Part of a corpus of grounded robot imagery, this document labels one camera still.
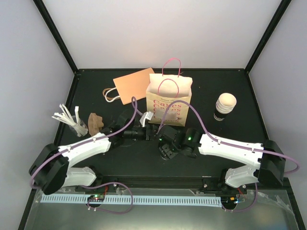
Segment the brown pulp cup carriers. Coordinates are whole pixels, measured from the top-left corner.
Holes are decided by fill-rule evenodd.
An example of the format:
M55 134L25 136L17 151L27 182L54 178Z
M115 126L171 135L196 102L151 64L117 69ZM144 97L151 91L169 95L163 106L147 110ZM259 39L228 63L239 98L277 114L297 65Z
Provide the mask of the brown pulp cup carriers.
M98 134L104 127L103 118L96 113L90 113L88 118L88 132L90 136Z

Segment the stack of paper cups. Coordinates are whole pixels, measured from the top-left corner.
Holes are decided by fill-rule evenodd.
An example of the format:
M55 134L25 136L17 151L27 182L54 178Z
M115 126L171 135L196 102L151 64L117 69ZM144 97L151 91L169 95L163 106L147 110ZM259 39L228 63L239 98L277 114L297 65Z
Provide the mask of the stack of paper cups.
M222 93L216 101L213 117L217 121L223 121L236 106L236 97L230 93Z

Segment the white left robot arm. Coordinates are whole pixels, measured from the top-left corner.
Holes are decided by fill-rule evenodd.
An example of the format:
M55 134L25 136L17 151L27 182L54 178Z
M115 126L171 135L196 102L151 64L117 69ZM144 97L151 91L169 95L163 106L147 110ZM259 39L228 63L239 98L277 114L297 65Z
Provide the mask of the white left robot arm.
M122 113L116 122L97 134L65 146L46 145L29 169L30 185L51 195L67 186L88 187L98 191L103 179L90 167L76 168L75 165L97 154L106 153L121 146L125 140L153 140L157 126L149 124L153 112L145 112L140 118L133 113L128 118Z

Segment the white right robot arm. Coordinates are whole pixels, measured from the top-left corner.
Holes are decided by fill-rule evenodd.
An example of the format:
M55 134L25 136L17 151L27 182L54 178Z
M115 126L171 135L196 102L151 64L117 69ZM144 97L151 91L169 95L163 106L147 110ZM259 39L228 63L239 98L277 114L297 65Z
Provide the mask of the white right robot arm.
M261 183L266 186L283 185L285 158L272 140L265 143L247 143L201 133L189 128L182 132L165 125L157 133L159 151L165 160L181 154L196 158L211 155L242 163L241 167L229 168L218 181L219 190L230 193L244 184Z

